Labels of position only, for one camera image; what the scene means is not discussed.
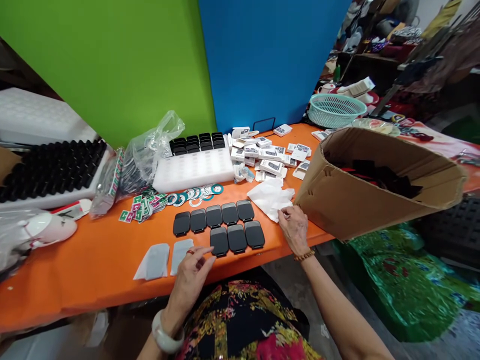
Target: floor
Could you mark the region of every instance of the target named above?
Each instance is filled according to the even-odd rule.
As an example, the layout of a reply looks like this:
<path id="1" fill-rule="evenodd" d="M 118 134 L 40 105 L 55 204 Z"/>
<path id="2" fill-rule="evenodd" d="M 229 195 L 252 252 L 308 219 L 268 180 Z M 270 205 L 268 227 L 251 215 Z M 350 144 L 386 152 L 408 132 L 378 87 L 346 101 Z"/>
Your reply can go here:
<path id="1" fill-rule="evenodd" d="M 345 296 L 357 307 L 381 337 L 395 359 L 480 359 L 480 314 L 467 310 L 462 311 L 450 329 L 435 341 L 401 343 L 390 334 L 360 291 L 350 282 L 340 262 L 333 255 L 317 255 L 317 258 Z M 302 309 L 308 317 L 310 322 L 309 341 L 312 347 L 326 359 L 341 359 L 300 265 L 293 260 L 292 256 L 287 256 L 267 263 L 263 268 L 282 288 L 293 306 Z M 99 359 L 99 348 L 81 347 L 75 343 L 75 339 L 75 334 L 70 334 L 64 341 L 57 360 Z"/>

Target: clear plastic bag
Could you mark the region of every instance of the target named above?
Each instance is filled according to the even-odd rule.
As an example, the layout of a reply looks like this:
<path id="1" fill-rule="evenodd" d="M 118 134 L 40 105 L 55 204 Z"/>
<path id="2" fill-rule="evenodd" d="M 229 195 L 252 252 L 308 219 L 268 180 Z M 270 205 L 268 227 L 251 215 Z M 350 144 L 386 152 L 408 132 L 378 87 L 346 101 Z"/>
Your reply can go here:
<path id="1" fill-rule="evenodd" d="M 91 202 L 89 212 L 91 219 L 102 217 L 115 203 L 115 198 L 117 197 L 118 188 L 120 186 L 124 159 L 125 150 L 123 147 L 120 147 L 115 152 L 115 156 L 108 159 L 103 167 L 100 178 L 98 179 L 95 197 Z"/>
<path id="2" fill-rule="evenodd" d="M 10 269 L 20 259 L 21 252 L 29 249 L 30 236 L 23 222 L 48 213 L 40 209 L 22 209 L 0 212 L 0 274 Z"/>
<path id="3" fill-rule="evenodd" d="M 156 128 L 130 140 L 125 151 L 116 201 L 135 196 L 154 182 L 159 159 L 172 156 L 170 140 L 185 130 L 175 111 L 168 111 Z"/>

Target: beaded bracelet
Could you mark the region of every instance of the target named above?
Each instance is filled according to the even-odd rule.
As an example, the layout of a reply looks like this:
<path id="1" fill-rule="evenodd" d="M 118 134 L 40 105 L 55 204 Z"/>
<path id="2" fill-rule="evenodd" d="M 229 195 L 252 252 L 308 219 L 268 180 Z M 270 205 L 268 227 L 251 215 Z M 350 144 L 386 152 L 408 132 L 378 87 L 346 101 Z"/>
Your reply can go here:
<path id="1" fill-rule="evenodd" d="M 312 249 L 310 249 L 309 252 L 307 252 L 307 253 L 305 253 L 305 254 L 303 254 L 303 255 L 294 256 L 294 257 L 293 257 L 293 260 L 295 260 L 295 261 L 303 261 L 303 260 L 311 257 L 311 256 L 314 255 L 314 254 L 315 254 L 315 251 L 312 250 Z"/>

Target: white foam tray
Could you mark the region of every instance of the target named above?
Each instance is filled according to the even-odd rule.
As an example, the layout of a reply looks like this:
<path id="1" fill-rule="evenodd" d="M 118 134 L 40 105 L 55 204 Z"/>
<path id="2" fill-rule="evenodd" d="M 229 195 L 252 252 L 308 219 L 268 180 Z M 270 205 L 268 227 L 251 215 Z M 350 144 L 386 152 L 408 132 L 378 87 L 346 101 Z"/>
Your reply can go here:
<path id="1" fill-rule="evenodd" d="M 41 145 L 91 140 L 97 134 L 64 101 L 19 88 L 0 91 L 0 139 Z"/>
<path id="2" fill-rule="evenodd" d="M 91 180 L 91 184 L 88 188 L 82 187 L 80 190 L 74 189 L 73 191 L 65 191 L 63 194 L 55 194 L 55 195 L 46 195 L 44 197 L 36 197 L 31 198 L 28 197 L 25 200 L 17 200 L 17 201 L 6 201 L 0 203 L 0 212 L 2 211 L 10 211 L 10 210 L 18 210 L 18 209 L 55 209 L 59 208 L 71 203 L 76 202 L 80 199 L 93 199 L 95 196 L 95 191 L 97 189 L 97 184 L 99 182 L 100 174 L 102 169 L 105 166 L 105 163 L 113 154 L 112 149 L 107 146 L 105 153 L 103 153 L 103 157 L 101 158 L 100 164 L 96 169 L 95 175 Z"/>
<path id="3" fill-rule="evenodd" d="M 153 188 L 168 194 L 233 179 L 229 148 L 224 147 L 160 159 Z"/>

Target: bracelet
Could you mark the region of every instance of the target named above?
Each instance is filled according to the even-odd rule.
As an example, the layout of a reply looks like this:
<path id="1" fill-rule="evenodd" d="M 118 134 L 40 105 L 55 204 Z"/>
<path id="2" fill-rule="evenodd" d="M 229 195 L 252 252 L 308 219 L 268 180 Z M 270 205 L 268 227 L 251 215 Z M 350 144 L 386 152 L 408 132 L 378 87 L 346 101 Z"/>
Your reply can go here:
<path id="1" fill-rule="evenodd" d="M 303 261 L 303 260 L 311 257 L 311 256 L 314 255 L 314 254 L 315 254 L 315 251 L 314 251 L 313 249 L 310 249 L 309 252 L 304 253 L 303 255 L 294 256 L 294 257 L 293 257 L 293 260 L 301 262 L 301 261 Z"/>
<path id="2" fill-rule="evenodd" d="M 164 330 L 162 328 L 162 321 L 160 319 L 162 311 L 163 310 L 157 312 L 155 317 L 153 318 L 153 321 L 151 323 L 151 334 L 153 335 L 153 338 L 155 339 L 155 342 L 160 349 L 162 349 L 169 355 L 173 355 L 177 351 L 179 351 L 184 344 L 185 333 L 183 330 L 181 331 L 180 340 L 172 339 L 170 336 L 164 333 Z"/>

